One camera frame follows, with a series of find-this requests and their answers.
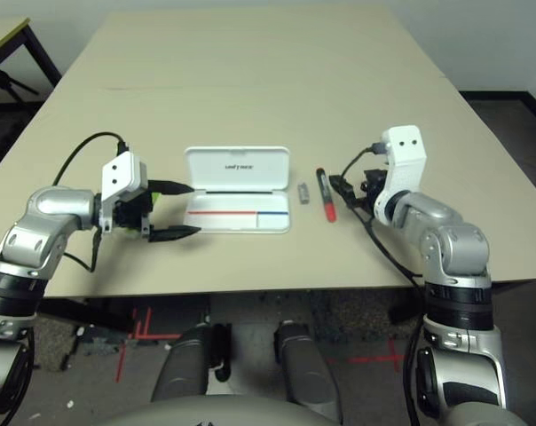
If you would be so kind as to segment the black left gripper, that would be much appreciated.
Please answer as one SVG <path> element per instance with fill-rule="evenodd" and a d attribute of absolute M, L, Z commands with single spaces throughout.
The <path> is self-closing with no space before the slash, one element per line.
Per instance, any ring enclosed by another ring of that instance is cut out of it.
<path fill-rule="evenodd" d="M 130 201 L 118 201 L 114 209 L 114 225 L 148 235 L 149 242 L 177 241 L 198 233 L 201 228 L 191 225 L 172 225 L 155 229 L 150 225 L 149 215 L 153 211 L 152 193 L 184 194 L 191 193 L 192 187 L 168 180 L 149 180 L 148 190 Z"/>

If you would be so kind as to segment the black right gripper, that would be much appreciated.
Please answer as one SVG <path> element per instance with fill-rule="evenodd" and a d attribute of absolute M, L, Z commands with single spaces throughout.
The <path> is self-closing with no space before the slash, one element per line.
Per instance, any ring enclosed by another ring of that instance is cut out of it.
<path fill-rule="evenodd" d="M 365 180 L 360 186 L 364 197 L 360 198 L 354 198 L 353 186 L 341 175 L 330 176 L 329 183 L 342 198 L 349 198 L 346 201 L 349 209 L 361 209 L 368 216 L 374 217 L 374 204 L 385 186 L 387 170 L 365 170 L 364 176 Z"/>

